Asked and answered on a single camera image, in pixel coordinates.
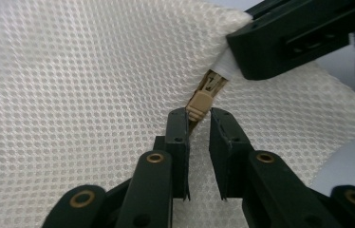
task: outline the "gray surface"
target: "gray surface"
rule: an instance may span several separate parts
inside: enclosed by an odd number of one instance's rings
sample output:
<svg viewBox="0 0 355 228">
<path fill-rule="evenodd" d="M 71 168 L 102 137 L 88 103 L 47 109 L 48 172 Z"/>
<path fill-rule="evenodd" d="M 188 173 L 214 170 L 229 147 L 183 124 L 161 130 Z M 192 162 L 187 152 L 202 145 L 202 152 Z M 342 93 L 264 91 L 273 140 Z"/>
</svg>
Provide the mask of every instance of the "gray surface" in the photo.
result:
<svg viewBox="0 0 355 228">
<path fill-rule="evenodd" d="M 246 10 L 259 0 L 209 0 L 221 6 Z M 355 47 L 343 47 L 317 60 L 320 67 L 338 78 L 343 84 L 355 91 Z M 328 194 L 338 184 L 355 185 L 355 141 L 344 145 L 327 161 L 316 176 L 313 185 L 315 190 Z"/>
</svg>

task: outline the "white mesh fabric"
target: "white mesh fabric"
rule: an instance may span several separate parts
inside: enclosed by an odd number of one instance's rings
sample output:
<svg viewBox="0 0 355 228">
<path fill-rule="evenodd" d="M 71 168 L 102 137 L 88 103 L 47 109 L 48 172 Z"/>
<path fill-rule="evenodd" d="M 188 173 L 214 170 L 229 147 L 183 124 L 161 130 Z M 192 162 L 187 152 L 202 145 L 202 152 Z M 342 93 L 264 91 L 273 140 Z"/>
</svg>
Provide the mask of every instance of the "white mesh fabric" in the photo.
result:
<svg viewBox="0 0 355 228">
<path fill-rule="evenodd" d="M 69 189 L 130 178 L 249 19 L 194 0 L 0 2 L 0 227 L 39 227 Z M 355 93 L 315 65 L 235 75 L 215 106 L 307 184 L 355 137 Z M 191 139 L 192 201 L 175 200 L 174 227 L 243 227 L 240 201 L 219 199 L 208 129 Z"/>
</svg>

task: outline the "beige connector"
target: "beige connector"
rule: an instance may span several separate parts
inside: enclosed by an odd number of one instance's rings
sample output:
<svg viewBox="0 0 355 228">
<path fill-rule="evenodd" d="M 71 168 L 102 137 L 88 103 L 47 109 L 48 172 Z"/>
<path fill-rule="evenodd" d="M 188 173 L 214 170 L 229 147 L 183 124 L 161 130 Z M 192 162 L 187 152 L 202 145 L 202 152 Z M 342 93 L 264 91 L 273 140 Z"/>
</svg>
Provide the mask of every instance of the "beige connector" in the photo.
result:
<svg viewBox="0 0 355 228">
<path fill-rule="evenodd" d="M 189 113 L 190 131 L 205 117 L 213 105 L 214 96 L 226 83 L 226 79 L 212 70 L 208 70 L 204 75 L 195 94 L 186 105 L 186 110 Z"/>
</svg>

